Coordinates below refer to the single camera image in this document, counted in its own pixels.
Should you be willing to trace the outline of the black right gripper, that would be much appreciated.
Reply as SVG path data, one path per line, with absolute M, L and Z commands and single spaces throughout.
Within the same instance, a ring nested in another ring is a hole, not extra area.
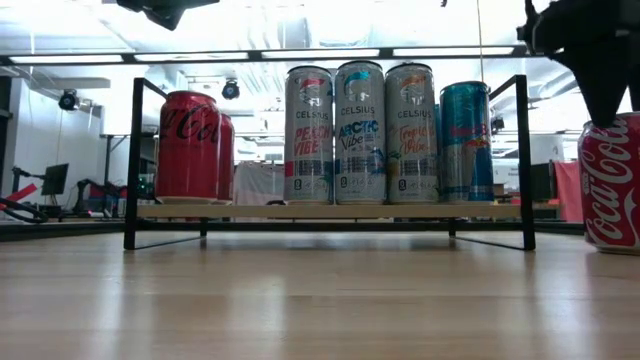
M 639 0 L 558 0 L 538 12 L 525 1 L 526 22 L 517 39 L 531 54 L 551 59 L 573 73 L 590 114 L 601 128 L 613 125 L 627 87 L 629 54 L 620 48 L 573 48 L 639 30 Z M 629 91 L 632 109 L 640 109 L 639 44 L 631 48 Z

